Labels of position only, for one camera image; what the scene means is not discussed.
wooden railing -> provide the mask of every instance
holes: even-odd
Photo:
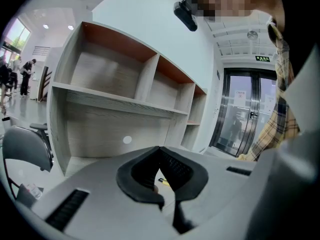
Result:
[[[51,72],[48,73],[48,67],[45,66],[42,72],[41,80],[40,80],[40,87],[39,87],[39,93],[38,93],[38,101],[42,102],[47,97],[47,93],[44,93],[45,88],[50,83],[51,79]]]

yellow plaid shirt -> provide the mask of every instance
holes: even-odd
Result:
[[[272,115],[264,125],[258,140],[252,144],[248,154],[241,154],[238,160],[257,161],[262,151],[276,148],[283,140],[292,138],[299,132],[296,119],[284,98],[284,92],[295,78],[289,61],[289,46],[272,18],[267,23],[267,30],[278,53],[275,64],[276,102]]]

camera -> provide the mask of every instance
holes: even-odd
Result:
[[[187,8],[186,0],[174,3],[173,12],[190,31],[194,32],[198,29],[196,18]]]

window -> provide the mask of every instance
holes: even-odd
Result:
[[[5,62],[9,64],[12,52],[10,50],[1,48],[0,57],[2,57],[3,55],[5,56]]]
[[[4,40],[17,49],[22,50],[29,35],[30,31],[21,23],[19,19],[16,19]]]

wooden shelf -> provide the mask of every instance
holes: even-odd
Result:
[[[192,151],[206,90],[134,36],[82,22],[52,76],[49,137],[66,177],[98,159],[147,147]]]
[[[184,111],[71,84],[53,82],[52,86],[67,90],[66,101],[71,103],[165,118],[172,118],[174,114],[188,115]]]
[[[199,125],[187,125],[181,146],[185,147],[187,150],[192,151],[197,135],[199,131]]]
[[[195,121],[191,121],[188,120],[188,122],[186,123],[187,126],[199,126],[200,123],[199,122],[195,122]]]

